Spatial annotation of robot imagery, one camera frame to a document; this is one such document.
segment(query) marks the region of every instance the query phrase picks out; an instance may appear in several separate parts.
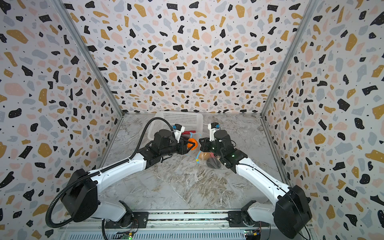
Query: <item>perforated basket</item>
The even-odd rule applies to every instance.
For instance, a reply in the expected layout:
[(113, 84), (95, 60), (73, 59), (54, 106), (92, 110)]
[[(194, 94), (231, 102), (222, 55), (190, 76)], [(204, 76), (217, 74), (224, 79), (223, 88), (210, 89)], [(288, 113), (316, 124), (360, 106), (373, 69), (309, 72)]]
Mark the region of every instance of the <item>perforated basket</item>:
[[(171, 126), (180, 124), (185, 127), (185, 131), (203, 131), (203, 115), (201, 113), (161, 111), (157, 112), (155, 117), (164, 118)], [(169, 129), (169, 127), (161, 120), (154, 120), (149, 126), (148, 138), (153, 140), (155, 133), (160, 129)]]

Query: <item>metal corner post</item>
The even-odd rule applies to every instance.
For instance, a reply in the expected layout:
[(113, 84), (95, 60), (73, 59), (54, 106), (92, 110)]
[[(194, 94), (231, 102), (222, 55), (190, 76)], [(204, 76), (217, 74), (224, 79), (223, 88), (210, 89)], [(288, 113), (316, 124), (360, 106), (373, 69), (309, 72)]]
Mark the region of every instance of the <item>metal corner post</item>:
[(272, 102), (273, 95), (276, 93), (280, 83), (283, 80), (283, 76), (289, 66), (289, 63), (291, 62), (293, 55), (295, 54), (295, 51), (300, 43), (301, 37), (303, 36), (307, 25), (312, 17), (312, 14), (320, 0), (309, 0), (307, 8), (304, 11), (303, 19), (300, 22), (300, 25), (297, 29), (297, 33), (292, 41), (291, 46), (289, 47), (289, 50), (287, 54), (285, 55), (283, 65), (280, 68), (279, 73), (277, 74), (276, 81), (273, 83), (270, 93), (268, 94), (267, 100), (265, 101), (264, 107), (261, 112), (261, 116), (265, 116), (269, 104)]
[(64, 22), (67, 30), (70, 32), (71, 36), (73, 37), (73, 40), (75, 41), (76, 45), (79, 47), (80, 52), (82, 53), (89, 67), (91, 68), (93, 73), (96, 75), (96, 78), (99, 79), (99, 83), (102, 86), (105, 94), (109, 98), (112, 106), (115, 108), (119, 117), (122, 118), (124, 113), (120, 109), (119, 103), (116, 101), (116, 98), (113, 96), (108, 84), (104, 81), (104, 76), (101, 74), (99, 68), (96, 65), (96, 62), (93, 60), (91, 54), (89, 53), (87, 46), (83, 42), (81, 35), (78, 32), (73, 21), (71, 20), (69, 13), (65, 9), (63, 2), (61, 0), (51, 0), (51, 3), (53, 4), (55, 10), (59, 14), (62, 21)]

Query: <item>terrazzo patterned wallpaper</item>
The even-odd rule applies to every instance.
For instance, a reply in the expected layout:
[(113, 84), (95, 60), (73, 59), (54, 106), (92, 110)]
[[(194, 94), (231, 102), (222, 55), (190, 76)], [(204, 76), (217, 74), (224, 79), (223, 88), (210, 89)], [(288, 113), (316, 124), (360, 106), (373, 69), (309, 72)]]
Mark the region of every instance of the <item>terrazzo patterned wallpaper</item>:
[(319, 1), (265, 116), (319, 239), (384, 239), (383, 11)]
[(304, 0), (65, 0), (124, 112), (258, 112)]
[(48, 205), (98, 165), (118, 115), (50, 2), (0, 8), (0, 239), (55, 239)]

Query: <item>vented metal panel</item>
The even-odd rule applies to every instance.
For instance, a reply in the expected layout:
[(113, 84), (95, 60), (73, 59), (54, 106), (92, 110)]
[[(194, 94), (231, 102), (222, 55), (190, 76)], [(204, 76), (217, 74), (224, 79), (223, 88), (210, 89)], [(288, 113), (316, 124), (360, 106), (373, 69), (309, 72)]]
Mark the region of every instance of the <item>vented metal panel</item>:
[[(108, 239), (117, 239), (121, 235), (108, 234)], [(102, 240), (103, 235), (93, 232), (71, 232), (68, 240)], [(245, 239), (244, 230), (182, 230), (182, 231), (139, 231), (133, 239), (140, 240), (170, 240), (170, 239), (185, 239), (185, 240), (243, 240)]]

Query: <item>marble surface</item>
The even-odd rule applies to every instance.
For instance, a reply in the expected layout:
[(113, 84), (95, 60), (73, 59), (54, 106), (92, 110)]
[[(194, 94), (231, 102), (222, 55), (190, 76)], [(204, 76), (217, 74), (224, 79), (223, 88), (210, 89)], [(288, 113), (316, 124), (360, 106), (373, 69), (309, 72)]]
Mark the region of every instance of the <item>marble surface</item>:
[[(104, 166), (131, 155), (141, 132), (154, 115), (125, 115)], [(259, 116), (204, 115), (204, 123), (220, 123), (238, 149), (262, 169), (281, 180)], [(143, 139), (143, 147), (149, 139)], [(138, 209), (240, 209), (250, 200), (269, 202), (245, 178), (229, 169), (211, 169), (189, 156), (174, 155), (149, 169), (134, 173), (103, 191), (105, 201), (123, 200)]]

